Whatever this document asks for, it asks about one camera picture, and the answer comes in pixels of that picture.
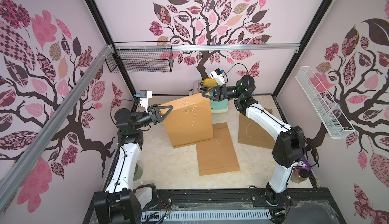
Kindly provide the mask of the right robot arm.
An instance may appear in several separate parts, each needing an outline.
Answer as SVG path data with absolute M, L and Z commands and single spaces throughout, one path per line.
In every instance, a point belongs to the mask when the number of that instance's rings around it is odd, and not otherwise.
M 287 196 L 292 171 L 306 152 L 303 130 L 277 119 L 253 98 L 256 86 L 252 76 L 242 76 L 234 86 L 227 85 L 227 76 L 219 69 L 211 72 L 210 78 L 217 85 L 202 92 L 203 97 L 218 102 L 233 100 L 238 112 L 262 127 L 275 140 L 272 156 L 276 164 L 264 196 L 270 206 L 277 206 Z

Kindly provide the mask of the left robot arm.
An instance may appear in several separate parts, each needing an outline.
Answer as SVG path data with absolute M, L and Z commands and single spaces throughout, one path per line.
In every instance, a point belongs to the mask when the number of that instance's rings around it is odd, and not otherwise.
M 126 108 L 116 112 L 119 142 L 114 170 L 108 185 L 93 198 L 100 224 L 139 224 L 143 209 L 158 204 L 155 185 L 146 184 L 135 189 L 133 178 L 144 143 L 145 127 L 163 122 L 171 111 L 171 105 L 151 105 L 143 112 L 131 112 Z

